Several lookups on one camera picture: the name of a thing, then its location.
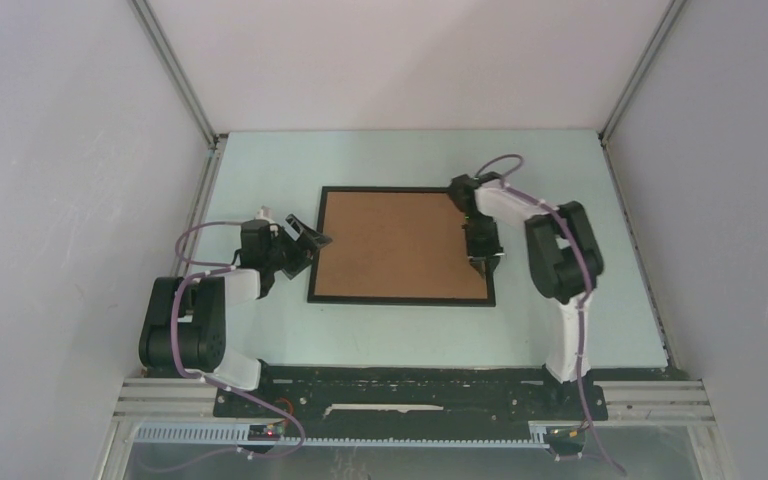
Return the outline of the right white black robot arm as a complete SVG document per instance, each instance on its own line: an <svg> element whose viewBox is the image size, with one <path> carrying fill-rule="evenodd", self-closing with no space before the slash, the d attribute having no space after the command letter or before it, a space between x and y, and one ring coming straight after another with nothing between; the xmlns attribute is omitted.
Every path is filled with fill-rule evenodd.
<svg viewBox="0 0 768 480"><path fill-rule="evenodd" d="M582 403L573 383L590 369L587 357L587 316L590 298L604 271L604 260L582 204L553 206L510 186L502 175L453 178L447 196L464 215L468 262L488 278L504 254L499 221L522 227L530 277L536 290L558 305L555 344L545 367L556 380L541 392L545 411L566 418Z"/></svg>

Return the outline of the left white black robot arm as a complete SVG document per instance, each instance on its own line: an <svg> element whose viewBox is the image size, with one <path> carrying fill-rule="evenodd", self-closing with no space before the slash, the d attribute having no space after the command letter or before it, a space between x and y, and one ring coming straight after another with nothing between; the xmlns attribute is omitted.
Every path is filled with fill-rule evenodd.
<svg viewBox="0 0 768 480"><path fill-rule="evenodd" d="M262 361L229 347L227 310L265 298L277 274L294 279L332 240L294 215L276 221L267 208L233 225L240 245L228 262L198 261L185 254L186 242L201 225L178 238L179 260L199 270L154 281L138 355L147 368L171 368L183 378L239 390L238 404L259 417L274 408L276 390L261 380Z"/></svg>

